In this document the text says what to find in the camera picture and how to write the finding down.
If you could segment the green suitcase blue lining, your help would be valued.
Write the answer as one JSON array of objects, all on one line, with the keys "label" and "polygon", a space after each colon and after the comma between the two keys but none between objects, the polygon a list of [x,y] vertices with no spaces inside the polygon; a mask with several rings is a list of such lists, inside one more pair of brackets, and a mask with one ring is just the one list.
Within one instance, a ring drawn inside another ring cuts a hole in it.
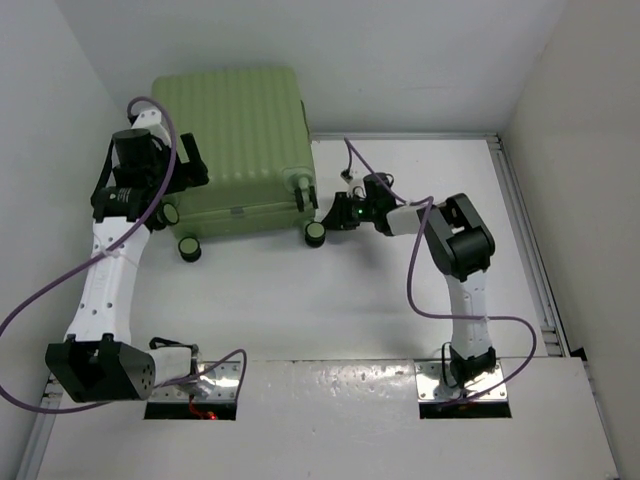
[{"label": "green suitcase blue lining", "polygon": [[306,111],[288,66],[222,68],[158,77],[152,96],[199,153],[207,183],[166,196],[186,262],[205,239],[299,228],[318,247],[324,229]]}]

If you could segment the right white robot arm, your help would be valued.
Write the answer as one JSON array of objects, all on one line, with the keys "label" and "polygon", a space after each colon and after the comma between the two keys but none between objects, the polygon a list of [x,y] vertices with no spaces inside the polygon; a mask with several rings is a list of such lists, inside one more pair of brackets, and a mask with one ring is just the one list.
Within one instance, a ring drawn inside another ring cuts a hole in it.
[{"label": "right white robot arm", "polygon": [[328,231],[354,230],[367,222],[388,236],[413,235],[425,242],[447,284],[452,321],[449,371],[442,374],[450,389],[460,389],[496,366],[488,328],[486,276],[495,241],[470,199],[456,194],[440,204],[404,202],[382,173],[363,179],[364,193],[338,192],[321,224]]}]

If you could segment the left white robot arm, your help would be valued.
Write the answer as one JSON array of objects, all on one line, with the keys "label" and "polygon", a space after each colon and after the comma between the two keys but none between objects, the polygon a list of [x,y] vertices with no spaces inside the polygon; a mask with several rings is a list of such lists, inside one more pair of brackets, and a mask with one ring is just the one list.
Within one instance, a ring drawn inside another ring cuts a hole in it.
[{"label": "left white robot arm", "polygon": [[113,134],[91,197],[93,252],[78,310],[61,343],[47,347],[45,362],[77,403],[146,400],[154,388],[196,370],[197,347],[153,338],[147,350],[131,343],[130,314],[142,253],[154,231],[179,221],[176,207],[152,203],[161,184],[171,193],[207,184],[208,170],[195,138],[180,137],[182,163],[168,141],[147,128]]}]

